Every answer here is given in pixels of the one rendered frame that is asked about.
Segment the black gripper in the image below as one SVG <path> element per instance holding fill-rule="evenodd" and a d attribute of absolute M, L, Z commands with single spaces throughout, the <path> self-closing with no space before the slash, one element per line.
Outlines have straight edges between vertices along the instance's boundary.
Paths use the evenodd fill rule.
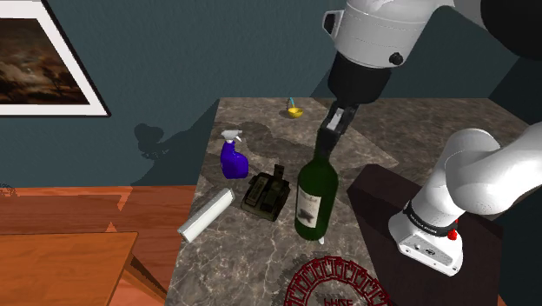
<path fill-rule="evenodd" d="M 391 76 L 388 68 L 374 69 L 351 62 L 340 52 L 334 58 L 327 87 L 336 97 L 341 109 L 333 103 L 321 124 L 322 129 L 336 130 L 343 135 L 353 121 L 359 104 L 377 100 Z"/>

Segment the green wine bottle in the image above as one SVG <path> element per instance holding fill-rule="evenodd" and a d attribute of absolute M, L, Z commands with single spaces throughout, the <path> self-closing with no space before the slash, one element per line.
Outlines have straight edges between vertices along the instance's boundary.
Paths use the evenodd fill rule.
<path fill-rule="evenodd" d="M 317 133 L 314 156 L 301 168 L 297 179 L 294 226 L 302 238 L 317 241 L 327 232 L 339 179 L 330 155 L 337 135 L 327 128 Z"/>

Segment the dark robot stand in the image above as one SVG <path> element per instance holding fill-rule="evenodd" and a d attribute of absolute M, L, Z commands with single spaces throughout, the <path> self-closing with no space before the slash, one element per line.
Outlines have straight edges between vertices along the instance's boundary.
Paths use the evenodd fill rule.
<path fill-rule="evenodd" d="M 446 276 L 402 255 L 388 220 L 420 186 L 378 164 L 368 164 L 347 189 L 377 278 L 393 306 L 498 306 L 501 239 L 497 224 L 470 213 L 459 218 L 464 261 Z"/>

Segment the dark green boxy appliance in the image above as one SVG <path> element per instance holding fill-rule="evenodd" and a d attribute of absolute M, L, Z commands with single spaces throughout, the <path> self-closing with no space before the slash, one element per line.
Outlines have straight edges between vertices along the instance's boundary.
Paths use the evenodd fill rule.
<path fill-rule="evenodd" d="M 283 178 L 284 167 L 276 164 L 274 174 L 260 172 L 249 181 L 249 188 L 241 201 L 241 208 L 260 218 L 274 222 L 284 207 L 290 183 Z"/>

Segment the blue spray bottle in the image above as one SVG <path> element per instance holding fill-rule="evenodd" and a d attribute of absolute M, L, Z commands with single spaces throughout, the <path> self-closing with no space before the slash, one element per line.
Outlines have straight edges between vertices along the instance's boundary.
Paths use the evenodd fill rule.
<path fill-rule="evenodd" d="M 221 148 L 221 170 L 227 179 L 244 179 L 248 176 L 248 159 L 235 150 L 241 141 L 241 130 L 224 130 L 224 144 Z"/>

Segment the red round patterned mat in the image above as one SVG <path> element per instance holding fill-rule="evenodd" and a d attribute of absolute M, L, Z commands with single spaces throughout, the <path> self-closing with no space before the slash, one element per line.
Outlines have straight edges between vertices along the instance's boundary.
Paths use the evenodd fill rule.
<path fill-rule="evenodd" d="M 308 306 L 313 291 L 329 281 L 350 286 L 367 306 L 394 306 L 377 278 L 358 263 L 340 256 L 315 258 L 302 265 L 287 286 L 283 306 Z"/>

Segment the white paper roll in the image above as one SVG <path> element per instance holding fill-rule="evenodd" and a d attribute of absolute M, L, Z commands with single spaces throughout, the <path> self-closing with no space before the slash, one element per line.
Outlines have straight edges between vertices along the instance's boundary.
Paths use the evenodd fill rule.
<path fill-rule="evenodd" d="M 178 234 L 192 243 L 234 200 L 232 189 L 222 189 L 177 230 Z"/>

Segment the orange wooden table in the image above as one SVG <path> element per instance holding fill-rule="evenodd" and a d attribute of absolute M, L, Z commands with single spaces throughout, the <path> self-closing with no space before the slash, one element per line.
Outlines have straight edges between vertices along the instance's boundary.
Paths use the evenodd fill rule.
<path fill-rule="evenodd" d="M 136 232 L 0 235 L 0 306 L 163 306 Z"/>

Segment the white framed wall picture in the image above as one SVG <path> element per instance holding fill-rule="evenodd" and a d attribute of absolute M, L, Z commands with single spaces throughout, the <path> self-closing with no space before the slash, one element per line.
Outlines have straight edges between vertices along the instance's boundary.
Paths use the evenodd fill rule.
<path fill-rule="evenodd" d="M 0 116 L 110 116 L 46 0 L 0 0 Z"/>

